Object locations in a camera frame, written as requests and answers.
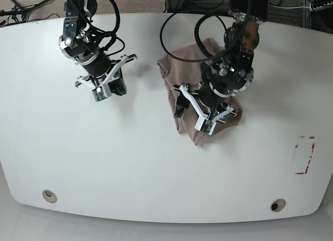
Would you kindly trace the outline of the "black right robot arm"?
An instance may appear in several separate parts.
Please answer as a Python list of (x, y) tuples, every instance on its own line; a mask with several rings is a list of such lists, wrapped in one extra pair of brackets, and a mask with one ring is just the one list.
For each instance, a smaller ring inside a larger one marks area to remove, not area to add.
[(92, 92), (96, 102), (127, 93), (122, 67), (137, 59), (135, 54), (110, 59), (107, 50), (120, 38), (120, 12), (114, 0), (108, 0), (114, 8), (116, 22), (113, 30), (105, 31), (92, 24), (97, 11), (97, 0), (67, 0), (63, 33), (59, 38), (62, 53), (87, 72), (79, 76), (75, 86), (85, 85)]

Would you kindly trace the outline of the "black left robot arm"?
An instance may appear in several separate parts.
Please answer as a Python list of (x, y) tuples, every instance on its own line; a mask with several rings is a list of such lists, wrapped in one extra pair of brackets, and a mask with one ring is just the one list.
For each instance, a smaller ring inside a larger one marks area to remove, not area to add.
[(225, 124), (237, 116), (238, 110), (226, 101), (246, 90), (253, 81), (254, 49), (260, 39), (258, 28), (267, 20), (268, 4), (269, 0), (232, 0), (229, 14), (235, 21), (225, 29), (224, 49), (215, 55), (209, 54), (199, 37), (201, 24), (214, 14), (208, 12), (200, 18), (194, 36), (205, 58), (194, 62), (200, 64), (201, 81), (172, 86), (178, 92), (175, 118), (193, 107), (198, 116), (195, 129), (212, 135), (218, 123)]

